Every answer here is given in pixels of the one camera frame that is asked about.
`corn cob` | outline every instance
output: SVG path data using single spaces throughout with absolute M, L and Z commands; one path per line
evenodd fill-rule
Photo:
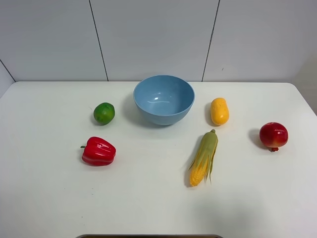
M 199 149 L 189 169 L 190 185 L 197 186 L 203 178 L 207 179 L 208 175 L 211 180 L 213 157 L 216 152 L 218 137 L 215 130 L 206 133 L 200 142 Z

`bowl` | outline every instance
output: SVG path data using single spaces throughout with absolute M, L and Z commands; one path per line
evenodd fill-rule
M 133 97 L 146 120 L 158 125 L 172 125 L 189 112 L 195 92 L 183 79 L 158 75 L 138 83 Z

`yellow corn kernel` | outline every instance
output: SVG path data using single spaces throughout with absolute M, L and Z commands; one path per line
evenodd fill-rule
M 190 185 L 191 186 L 197 186 L 204 177 L 206 177 L 206 174 L 208 173 L 208 162 L 201 161 L 200 165 L 193 164 L 193 169 L 190 172 Z

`yellow potato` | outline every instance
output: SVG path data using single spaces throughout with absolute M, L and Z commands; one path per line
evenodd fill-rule
M 229 109 L 224 98 L 216 98 L 210 106 L 211 120 L 216 125 L 223 125 L 229 120 Z

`toy vegetable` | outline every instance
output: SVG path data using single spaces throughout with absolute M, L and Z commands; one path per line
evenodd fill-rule
M 216 98 L 210 106 L 211 120 L 216 125 L 223 125 L 229 120 L 229 109 L 224 98 Z
M 285 126 L 277 122 L 269 122 L 260 130 L 260 140 L 263 145 L 271 148 L 272 152 L 285 145 L 288 141 L 288 132 Z
M 83 161 L 94 166 L 111 164 L 116 152 L 115 148 L 109 142 L 99 137 L 89 138 L 87 145 L 80 148 L 85 148 L 81 157 Z
M 203 178 L 211 177 L 213 157 L 216 152 L 218 137 L 215 130 L 206 133 L 200 142 L 199 149 L 190 168 L 190 185 L 197 186 Z

